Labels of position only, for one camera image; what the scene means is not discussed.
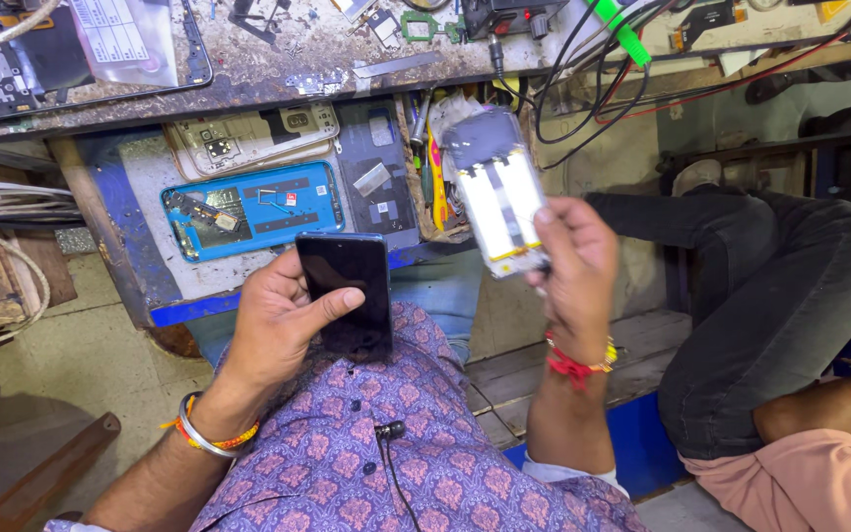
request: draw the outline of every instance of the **smartphone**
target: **smartphone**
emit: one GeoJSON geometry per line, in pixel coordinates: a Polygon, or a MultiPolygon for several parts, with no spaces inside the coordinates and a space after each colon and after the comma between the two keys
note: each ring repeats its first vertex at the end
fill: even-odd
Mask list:
{"type": "Polygon", "coordinates": [[[317,301],[340,288],[359,288],[366,301],[321,329],[332,353],[366,353],[383,361],[393,352],[390,266],[386,240],[375,233],[302,232],[294,243],[310,298],[317,301]]]}

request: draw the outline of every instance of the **barcode label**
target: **barcode label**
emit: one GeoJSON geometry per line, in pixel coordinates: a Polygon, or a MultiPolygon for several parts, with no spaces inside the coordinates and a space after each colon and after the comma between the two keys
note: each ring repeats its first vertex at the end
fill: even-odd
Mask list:
{"type": "Polygon", "coordinates": [[[149,59],[127,0],[71,0],[98,63],[149,59]]]}

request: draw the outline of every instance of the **hand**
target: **hand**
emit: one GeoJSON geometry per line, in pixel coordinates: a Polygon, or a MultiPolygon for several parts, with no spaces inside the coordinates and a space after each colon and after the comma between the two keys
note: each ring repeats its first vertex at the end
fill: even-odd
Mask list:
{"type": "Polygon", "coordinates": [[[313,303],[296,250],[288,250],[249,275],[220,376],[268,390],[297,374],[310,339],[324,326],[363,304],[356,288],[335,290],[313,303]]]}
{"type": "Polygon", "coordinates": [[[534,216],[534,228],[550,254],[550,275],[529,272],[526,280],[543,289],[544,315],[553,341],[574,361],[603,361],[617,272],[617,237],[582,199],[548,198],[550,208],[534,216]]]}

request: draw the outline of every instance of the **purple patterned shirt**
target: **purple patterned shirt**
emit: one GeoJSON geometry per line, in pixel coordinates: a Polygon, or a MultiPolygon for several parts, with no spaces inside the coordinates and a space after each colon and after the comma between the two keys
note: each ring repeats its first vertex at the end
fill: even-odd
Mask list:
{"type": "Polygon", "coordinates": [[[391,442],[393,465],[424,531],[646,530],[601,479],[546,484],[515,469],[468,411],[467,379],[439,327],[410,303],[393,303],[393,320],[387,364],[311,346],[191,532],[412,530],[373,435],[396,419],[407,429],[391,442]]]}

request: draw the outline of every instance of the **pink shirt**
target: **pink shirt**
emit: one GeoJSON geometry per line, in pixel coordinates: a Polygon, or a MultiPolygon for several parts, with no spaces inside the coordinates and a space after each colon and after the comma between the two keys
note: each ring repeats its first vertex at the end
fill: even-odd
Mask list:
{"type": "Polygon", "coordinates": [[[682,462],[724,509],[758,532],[851,530],[849,432],[798,432],[756,453],[682,462]]]}

